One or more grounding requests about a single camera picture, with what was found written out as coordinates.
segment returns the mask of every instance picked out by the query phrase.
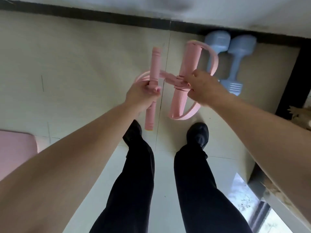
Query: pink pedal exerciser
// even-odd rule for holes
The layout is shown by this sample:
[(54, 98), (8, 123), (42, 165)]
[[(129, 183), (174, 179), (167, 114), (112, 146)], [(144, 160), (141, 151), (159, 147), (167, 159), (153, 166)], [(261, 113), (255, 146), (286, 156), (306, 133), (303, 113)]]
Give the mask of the pink pedal exerciser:
[[(200, 104), (194, 102), (191, 108), (184, 113), (187, 94), (191, 89), (191, 85), (183, 81), (184, 76), (191, 74), (197, 67), (202, 49), (208, 50), (212, 59), (210, 75), (216, 72), (218, 67), (218, 56), (215, 51), (207, 44), (191, 40), (187, 42), (183, 61), (180, 67), (179, 75), (167, 73), (160, 70), (161, 68), (161, 49), (154, 47), (152, 49), (151, 67), (147, 71), (139, 75), (135, 82), (141, 80), (149, 80), (150, 89), (158, 87), (158, 79), (164, 78), (165, 82), (174, 86), (174, 96), (171, 104), (169, 117), (174, 120), (186, 120), (192, 117), (200, 108)], [(154, 101), (146, 111), (145, 129), (152, 131), (155, 119), (156, 102)]]

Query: shoe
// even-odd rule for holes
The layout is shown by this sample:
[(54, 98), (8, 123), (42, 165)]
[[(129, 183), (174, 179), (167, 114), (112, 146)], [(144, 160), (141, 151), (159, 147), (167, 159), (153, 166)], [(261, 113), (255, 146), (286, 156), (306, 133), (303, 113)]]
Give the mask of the shoe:
[(127, 146), (130, 146), (130, 143), (137, 139), (138, 137), (142, 136), (142, 127), (139, 125), (138, 121), (133, 120), (130, 127), (126, 131), (126, 133), (123, 136), (124, 142), (127, 144)]
[(208, 128), (205, 123), (198, 122), (193, 124), (187, 132), (187, 144), (198, 143), (202, 149), (208, 143)]

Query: forearm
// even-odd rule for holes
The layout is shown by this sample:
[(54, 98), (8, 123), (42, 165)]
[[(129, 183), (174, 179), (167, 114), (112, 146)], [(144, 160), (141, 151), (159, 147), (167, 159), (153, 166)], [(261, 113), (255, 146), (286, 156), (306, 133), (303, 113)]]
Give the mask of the forearm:
[[(0, 182), (2, 223), (11, 230), (19, 212), (19, 218), (23, 216), (19, 232), (26, 230), (27, 225), (62, 232), (137, 115), (133, 106), (119, 105), (7, 176)], [(34, 203), (44, 205), (34, 208)]]
[(211, 106), (255, 161), (310, 219), (311, 133), (230, 95)]

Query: hand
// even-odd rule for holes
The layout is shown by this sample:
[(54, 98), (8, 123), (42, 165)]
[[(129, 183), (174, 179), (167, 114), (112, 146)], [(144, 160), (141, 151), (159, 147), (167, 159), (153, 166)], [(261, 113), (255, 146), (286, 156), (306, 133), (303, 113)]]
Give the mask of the hand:
[(231, 96), (217, 78), (201, 70), (194, 70), (192, 75), (184, 77), (184, 81), (192, 88), (188, 96), (200, 105), (212, 107), (217, 101)]
[(126, 93), (125, 104), (135, 107), (138, 112), (146, 110), (160, 96), (160, 87), (148, 88), (149, 81), (134, 83)]

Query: black pants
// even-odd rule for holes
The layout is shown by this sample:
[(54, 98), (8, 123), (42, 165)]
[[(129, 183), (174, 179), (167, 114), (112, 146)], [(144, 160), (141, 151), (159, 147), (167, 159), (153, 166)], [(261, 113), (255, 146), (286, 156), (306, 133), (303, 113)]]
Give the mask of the black pants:
[[(186, 232), (251, 233), (241, 213), (216, 188), (206, 158), (198, 144), (185, 145), (175, 156), (175, 180)], [(153, 152), (139, 138), (129, 147), (123, 171), (90, 233), (146, 233), (154, 173)]]

